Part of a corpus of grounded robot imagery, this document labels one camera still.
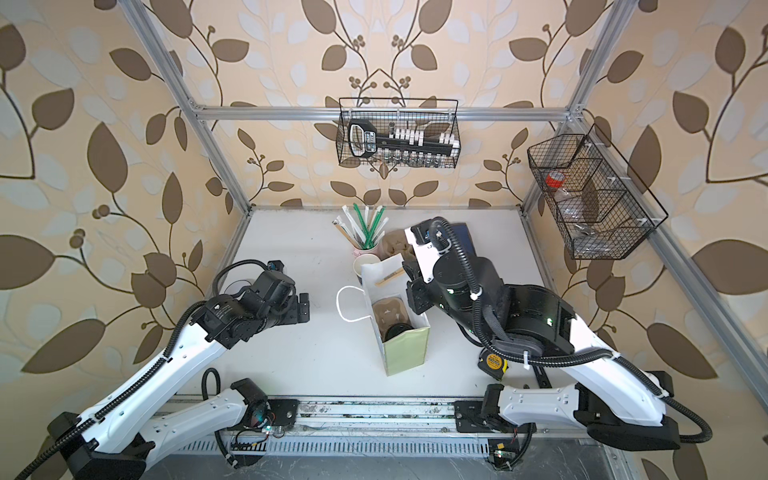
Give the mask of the black paper coffee cup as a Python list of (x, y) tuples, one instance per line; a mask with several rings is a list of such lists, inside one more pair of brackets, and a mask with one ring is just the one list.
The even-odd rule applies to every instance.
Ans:
[(389, 342), (392, 339), (396, 338), (397, 336), (413, 329), (414, 327), (410, 323), (405, 323), (405, 322), (396, 323), (386, 330), (384, 341)]

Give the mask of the wooden stir stick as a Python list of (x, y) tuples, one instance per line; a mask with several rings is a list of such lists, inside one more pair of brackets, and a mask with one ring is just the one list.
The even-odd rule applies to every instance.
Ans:
[(376, 282), (375, 285), (377, 287), (383, 286), (386, 283), (388, 283), (389, 281), (391, 281), (392, 279), (397, 278), (398, 276), (400, 276), (400, 275), (402, 275), (404, 273), (405, 273), (404, 268), (401, 267), (401, 268), (395, 270), (394, 272), (387, 274), (382, 280)]

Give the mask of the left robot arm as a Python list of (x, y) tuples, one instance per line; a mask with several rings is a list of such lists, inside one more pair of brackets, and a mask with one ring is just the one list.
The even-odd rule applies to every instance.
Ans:
[(270, 435), (294, 425), (298, 403), (269, 397), (251, 379), (206, 394), (170, 415), (157, 411), (194, 376), (217, 373), (212, 362), (272, 327), (310, 319), (310, 298), (296, 290), (279, 261), (262, 263), (260, 275), (235, 294), (220, 292), (181, 315), (166, 347), (133, 377), (80, 414), (64, 412), (48, 426), (51, 445), (20, 473), (28, 479), (61, 455), (76, 479), (138, 479), (147, 469), (191, 442), (234, 428)]

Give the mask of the white green paper bag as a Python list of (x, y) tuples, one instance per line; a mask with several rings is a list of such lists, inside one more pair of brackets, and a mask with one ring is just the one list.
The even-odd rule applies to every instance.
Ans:
[(336, 293), (341, 319), (371, 325), (388, 376), (423, 365), (431, 326), (426, 314), (415, 313), (408, 304), (403, 257), (363, 265), (360, 280), (360, 285), (346, 285)]

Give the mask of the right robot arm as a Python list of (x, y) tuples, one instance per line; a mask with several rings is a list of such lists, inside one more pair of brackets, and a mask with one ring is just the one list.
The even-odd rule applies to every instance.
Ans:
[[(466, 421), (482, 430), (528, 434), (557, 423), (625, 451), (678, 450), (712, 439), (706, 420), (675, 399), (667, 373), (636, 367), (553, 291), (505, 283), (489, 259), (466, 248), (447, 219), (427, 219), (404, 233), (415, 254), (403, 264), (409, 307), (418, 314), (441, 310), (479, 347), (481, 363), (499, 363), (488, 369), (497, 381)], [(509, 364), (561, 370), (573, 382), (504, 386), (498, 380)]]

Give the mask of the brown pulp cup carrier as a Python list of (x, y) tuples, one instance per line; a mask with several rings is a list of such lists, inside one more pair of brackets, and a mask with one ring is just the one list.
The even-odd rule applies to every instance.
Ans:
[(403, 230), (386, 233), (380, 243), (380, 257), (382, 259), (388, 259), (398, 254), (406, 261), (415, 260), (413, 246), (408, 243)]

